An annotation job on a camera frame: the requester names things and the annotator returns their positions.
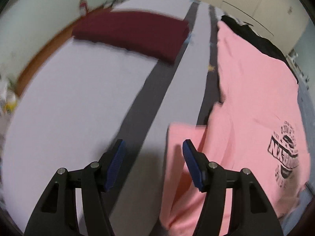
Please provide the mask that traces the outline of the pink t-shirt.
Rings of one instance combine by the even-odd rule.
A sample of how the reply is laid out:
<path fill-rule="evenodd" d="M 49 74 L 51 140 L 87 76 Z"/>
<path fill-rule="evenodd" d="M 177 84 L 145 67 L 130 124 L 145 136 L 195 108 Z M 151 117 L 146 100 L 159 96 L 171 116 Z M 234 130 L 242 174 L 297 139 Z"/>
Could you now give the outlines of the pink t-shirt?
<path fill-rule="evenodd" d="M 206 126 L 173 123 L 168 130 L 160 222 L 170 235 L 192 235 L 205 195 L 192 183 L 182 153 L 190 139 L 223 168 L 249 168 L 278 218 L 289 214 L 310 176 L 298 84 L 287 65 L 218 22 L 221 101 Z"/>

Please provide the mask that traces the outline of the white detergent bottle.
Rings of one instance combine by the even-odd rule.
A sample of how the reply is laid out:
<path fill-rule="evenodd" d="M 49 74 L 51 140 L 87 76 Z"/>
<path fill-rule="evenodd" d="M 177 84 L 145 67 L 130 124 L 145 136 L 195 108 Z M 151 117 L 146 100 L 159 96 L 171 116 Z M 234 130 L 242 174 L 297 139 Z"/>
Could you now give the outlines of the white detergent bottle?
<path fill-rule="evenodd" d="M 17 107 L 18 99 L 14 92 L 11 90 L 7 91 L 6 93 L 6 101 L 5 101 L 5 111 L 8 114 L 12 114 L 15 108 Z"/>

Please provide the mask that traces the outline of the striped grey bed sheet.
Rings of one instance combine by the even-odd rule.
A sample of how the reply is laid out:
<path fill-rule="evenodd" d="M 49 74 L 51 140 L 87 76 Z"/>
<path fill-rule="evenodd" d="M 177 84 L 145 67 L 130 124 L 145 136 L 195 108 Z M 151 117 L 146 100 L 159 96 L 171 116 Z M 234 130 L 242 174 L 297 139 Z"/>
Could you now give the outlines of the striped grey bed sheet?
<path fill-rule="evenodd" d="M 167 234 L 158 215 L 168 126 L 207 121 L 218 92 L 207 69 L 215 50 L 210 21 L 241 16 L 194 0 L 128 0 L 119 9 L 186 19 L 192 39 L 176 65 L 74 39 L 44 63 L 22 94 L 4 144 L 5 209 L 20 233 L 58 168 L 84 167 L 119 137 L 128 153 L 104 196 L 114 232 Z"/>

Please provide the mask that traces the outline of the black garment on bed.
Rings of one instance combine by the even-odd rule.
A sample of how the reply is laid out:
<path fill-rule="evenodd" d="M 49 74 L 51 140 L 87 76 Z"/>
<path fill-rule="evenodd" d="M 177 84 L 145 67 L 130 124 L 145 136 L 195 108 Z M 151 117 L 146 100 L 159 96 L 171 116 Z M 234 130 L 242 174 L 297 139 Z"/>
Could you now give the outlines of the black garment on bed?
<path fill-rule="evenodd" d="M 298 83 L 298 77 L 295 75 L 293 69 L 291 69 L 284 54 L 270 40 L 258 36 L 249 25 L 240 25 L 235 19 L 227 15 L 223 15 L 221 21 L 224 22 L 235 34 L 249 42 L 261 53 L 284 62 Z"/>

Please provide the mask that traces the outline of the dark red folded garment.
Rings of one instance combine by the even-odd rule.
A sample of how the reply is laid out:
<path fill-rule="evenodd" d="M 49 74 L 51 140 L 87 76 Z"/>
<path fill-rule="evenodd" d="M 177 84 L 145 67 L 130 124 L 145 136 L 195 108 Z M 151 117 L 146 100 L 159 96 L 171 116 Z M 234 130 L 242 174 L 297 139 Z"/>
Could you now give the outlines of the dark red folded garment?
<path fill-rule="evenodd" d="M 83 19 L 72 35 L 173 64 L 189 32 L 186 20 L 148 11 L 110 11 Z"/>

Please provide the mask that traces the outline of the cream wardrobe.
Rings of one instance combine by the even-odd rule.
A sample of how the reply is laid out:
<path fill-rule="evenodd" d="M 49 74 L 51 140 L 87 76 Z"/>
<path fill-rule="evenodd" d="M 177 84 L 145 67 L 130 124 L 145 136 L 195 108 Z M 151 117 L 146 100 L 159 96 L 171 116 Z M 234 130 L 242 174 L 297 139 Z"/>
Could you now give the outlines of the cream wardrobe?
<path fill-rule="evenodd" d="M 308 23 L 309 16 L 299 0 L 201 0 L 249 23 L 260 36 L 288 54 Z"/>

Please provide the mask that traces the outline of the red fire extinguisher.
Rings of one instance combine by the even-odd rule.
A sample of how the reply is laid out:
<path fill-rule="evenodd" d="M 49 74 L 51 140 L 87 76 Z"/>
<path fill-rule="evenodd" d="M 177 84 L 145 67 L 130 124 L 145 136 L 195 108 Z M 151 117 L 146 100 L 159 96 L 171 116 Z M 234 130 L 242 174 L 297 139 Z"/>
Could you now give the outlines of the red fire extinguisher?
<path fill-rule="evenodd" d="M 80 16 L 84 17 L 88 14 L 88 12 L 89 12 L 89 8 L 88 8 L 87 0 L 80 0 L 80 2 L 79 2 Z"/>

